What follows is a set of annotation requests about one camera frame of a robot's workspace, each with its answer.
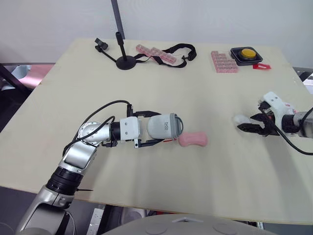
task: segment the red object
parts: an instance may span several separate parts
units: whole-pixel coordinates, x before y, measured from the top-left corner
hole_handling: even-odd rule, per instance
[[[176,140],[176,139],[174,138],[174,140]],[[166,140],[166,141],[163,141],[163,142],[169,142],[169,141],[173,141],[173,140]]]
[[[255,70],[270,70],[270,65],[258,63],[256,65],[252,65]]]

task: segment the pink sponge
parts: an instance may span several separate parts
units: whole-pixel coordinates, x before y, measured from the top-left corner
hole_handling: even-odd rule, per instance
[[[184,132],[179,136],[178,142],[183,147],[186,147],[191,144],[206,146],[208,140],[205,132],[194,132],[194,133]]]

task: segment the pink cloth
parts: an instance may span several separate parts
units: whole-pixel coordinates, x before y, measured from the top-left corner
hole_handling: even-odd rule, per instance
[[[19,79],[28,88],[34,89],[54,65],[32,65],[26,77]]]

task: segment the beige table surface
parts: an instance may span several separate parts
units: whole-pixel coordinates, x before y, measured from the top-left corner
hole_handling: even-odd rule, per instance
[[[212,50],[238,45],[194,44],[198,56],[183,69],[154,61],[128,71],[98,53],[94,39],[78,39],[0,133],[0,185],[38,192],[61,160],[63,147],[81,122],[98,107],[125,99],[134,111],[177,113],[185,131],[205,131],[206,147],[176,142],[134,149],[132,143],[101,148],[80,185],[93,192],[76,198],[129,207],[212,214],[227,218],[281,223],[313,221],[313,157],[291,149],[281,137],[240,132],[236,114],[257,113],[257,101],[269,91],[297,110],[313,104],[280,50],[257,47],[270,71],[240,67],[217,74]],[[108,53],[120,55],[115,40]],[[168,48],[176,43],[126,41],[135,46]],[[93,120],[126,115],[126,105],[110,106]],[[292,141],[313,151],[313,140]]]

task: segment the black tripod base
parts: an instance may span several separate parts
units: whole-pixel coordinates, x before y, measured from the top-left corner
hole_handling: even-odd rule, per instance
[[[124,60],[123,57],[119,57],[116,61],[116,66],[120,70],[130,70],[131,68],[135,67],[136,59],[130,55],[126,56],[127,60]]]

